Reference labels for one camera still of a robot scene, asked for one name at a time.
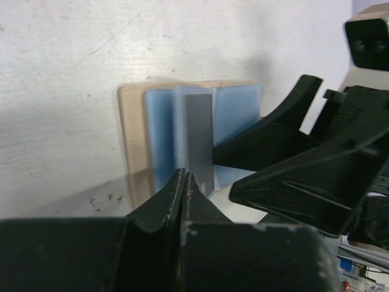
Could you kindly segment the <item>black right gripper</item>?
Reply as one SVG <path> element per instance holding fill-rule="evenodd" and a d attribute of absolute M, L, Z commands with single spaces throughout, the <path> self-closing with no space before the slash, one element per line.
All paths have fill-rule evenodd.
<path fill-rule="evenodd" d="M 215 146 L 213 163 L 254 172 L 271 166 L 235 182 L 230 200 L 338 237 L 386 171 L 388 91 L 349 87 L 318 146 L 300 127 L 321 84 L 302 75 L 270 114 Z"/>

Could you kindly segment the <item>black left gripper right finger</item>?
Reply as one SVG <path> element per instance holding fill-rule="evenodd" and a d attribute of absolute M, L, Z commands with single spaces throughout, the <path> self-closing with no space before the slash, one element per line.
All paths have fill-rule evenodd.
<path fill-rule="evenodd" d="M 300 224 L 234 223 L 188 174 L 182 194 L 182 291 L 339 291 L 332 254 Z"/>

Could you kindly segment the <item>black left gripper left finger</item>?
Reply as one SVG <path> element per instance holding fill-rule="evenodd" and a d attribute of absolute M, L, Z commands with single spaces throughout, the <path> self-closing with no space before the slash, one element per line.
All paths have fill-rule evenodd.
<path fill-rule="evenodd" d="M 1 221 L 2 291 L 174 291 L 186 172 L 124 217 Z"/>

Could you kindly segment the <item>grey credit card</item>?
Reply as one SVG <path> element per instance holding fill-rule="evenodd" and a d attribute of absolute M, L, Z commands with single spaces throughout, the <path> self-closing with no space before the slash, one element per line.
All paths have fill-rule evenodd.
<path fill-rule="evenodd" d="M 185 106 L 187 170 L 196 175 L 202 193 L 209 196 L 214 189 L 212 95 L 186 95 Z"/>

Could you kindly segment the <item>beige leather card holder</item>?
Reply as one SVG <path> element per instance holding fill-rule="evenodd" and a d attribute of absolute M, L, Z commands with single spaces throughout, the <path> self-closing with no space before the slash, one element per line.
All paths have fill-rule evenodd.
<path fill-rule="evenodd" d="M 235 85 L 251 85 L 249 80 L 208 80 L 185 82 L 126 83 L 119 88 L 119 108 L 122 123 L 123 141 L 129 176 L 129 187 L 133 208 L 137 209 L 154 194 L 151 151 L 148 135 L 148 118 L 144 101 L 150 89 L 172 89 L 179 85 L 196 88 L 220 88 Z"/>

